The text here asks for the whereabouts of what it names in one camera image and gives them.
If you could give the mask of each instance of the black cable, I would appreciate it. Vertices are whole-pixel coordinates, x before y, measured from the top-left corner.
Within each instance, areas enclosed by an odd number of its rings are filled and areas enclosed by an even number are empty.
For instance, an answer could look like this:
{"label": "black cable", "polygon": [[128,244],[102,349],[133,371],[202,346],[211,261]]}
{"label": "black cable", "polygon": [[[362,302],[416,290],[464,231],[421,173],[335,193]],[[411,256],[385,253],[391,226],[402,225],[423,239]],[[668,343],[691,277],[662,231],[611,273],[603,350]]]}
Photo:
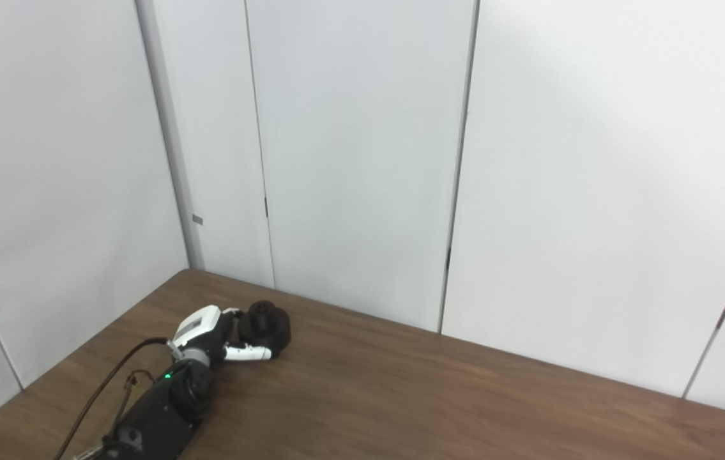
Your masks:
{"label": "black cable", "polygon": [[123,415],[123,411],[126,408],[126,403],[129,401],[129,397],[132,395],[132,387],[138,384],[138,379],[135,378],[135,375],[137,374],[146,375],[146,378],[148,378],[149,381],[152,382],[152,384],[155,384],[155,378],[154,376],[152,376],[152,374],[149,373],[149,371],[146,371],[144,369],[136,369],[132,372],[129,372],[129,375],[126,376],[125,384],[123,384],[123,390],[125,390],[125,393],[123,394],[123,400],[121,401],[121,405],[118,407],[118,412],[115,414],[115,419],[113,419],[112,425],[109,426],[109,433],[107,433],[108,437],[113,437],[113,434],[115,434],[115,427],[118,426],[119,422],[121,421],[121,416]]}
{"label": "black cable", "polygon": [[132,374],[129,374],[129,377],[126,378],[126,385],[123,385],[123,388],[125,388],[125,393],[123,393],[121,405],[118,407],[117,413],[115,413],[115,418],[112,421],[112,426],[109,426],[109,433],[107,433],[108,437],[112,437],[113,434],[115,434],[115,427],[118,426],[118,423],[121,421],[123,410],[125,410],[126,408],[126,402],[129,401],[129,396],[132,394],[132,387],[134,386],[135,384],[134,382],[132,382]]}
{"label": "black cable", "polygon": [[132,372],[129,373],[129,376],[127,378],[128,379],[134,378],[135,377],[135,374],[139,374],[139,373],[140,374],[144,374],[146,376],[146,378],[149,379],[150,382],[155,383],[154,376],[152,376],[152,374],[149,371],[145,370],[145,369],[135,369],[134,371],[132,371]]}
{"label": "black cable", "polygon": [[119,363],[116,364],[115,367],[113,367],[113,369],[109,372],[109,375],[106,376],[102,384],[98,386],[96,392],[93,393],[92,396],[90,396],[90,399],[88,399],[87,404],[84,405],[81,413],[79,413],[79,417],[75,419],[73,427],[70,428],[70,433],[67,434],[67,437],[64,439],[64,443],[62,443],[61,448],[58,449],[58,453],[55,457],[53,457],[53,460],[61,460],[61,456],[64,455],[64,452],[67,450],[67,446],[69,446],[70,441],[73,440],[75,432],[79,430],[79,425],[81,425],[81,422],[84,421],[84,416],[87,415],[87,411],[89,411],[93,403],[96,402],[96,399],[98,399],[98,396],[102,393],[102,390],[104,390],[109,381],[111,381],[115,374],[119,372],[121,367],[126,364],[126,361],[129,361],[129,358],[132,358],[132,355],[137,353],[138,350],[142,349],[145,346],[150,346],[150,344],[167,344],[168,342],[169,340],[167,340],[166,337],[153,337],[151,339],[146,339],[140,344],[137,344],[133,349],[129,350],[129,353],[127,353],[125,357],[123,357],[119,361]]}

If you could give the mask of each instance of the robotic hand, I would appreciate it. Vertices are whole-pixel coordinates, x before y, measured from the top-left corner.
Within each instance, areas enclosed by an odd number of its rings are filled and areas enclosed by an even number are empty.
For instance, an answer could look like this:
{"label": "robotic hand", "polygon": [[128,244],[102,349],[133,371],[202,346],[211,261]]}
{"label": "robotic hand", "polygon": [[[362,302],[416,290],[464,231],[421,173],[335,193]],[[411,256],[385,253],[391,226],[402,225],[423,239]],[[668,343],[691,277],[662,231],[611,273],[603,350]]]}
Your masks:
{"label": "robotic hand", "polygon": [[[230,342],[237,327],[240,341]],[[289,315],[269,301],[245,314],[210,305],[194,312],[167,341],[172,365],[122,417],[102,443],[74,460],[175,460],[210,407],[213,371],[224,361],[277,358],[291,341]]]}

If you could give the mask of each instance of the wooden table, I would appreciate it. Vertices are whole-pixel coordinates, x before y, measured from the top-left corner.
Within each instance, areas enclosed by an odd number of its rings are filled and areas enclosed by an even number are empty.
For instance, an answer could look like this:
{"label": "wooden table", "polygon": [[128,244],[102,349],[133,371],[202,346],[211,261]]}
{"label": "wooden table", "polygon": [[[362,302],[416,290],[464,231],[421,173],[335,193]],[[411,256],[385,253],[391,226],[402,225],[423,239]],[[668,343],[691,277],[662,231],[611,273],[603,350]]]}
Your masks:
{"label": "wooden table", "polygon": [[[138,341],[172,335],[209,303],[260,299],[289,312],[292,343],[277,361],[220,369],[213,413],[184,460],[725,459],[725,411],[195,270],[0,408],[0,459],[50,459]],[[163,370],[166,350],[152,348],[125,371]],[[65,458],[108,428],[126,373]]]}

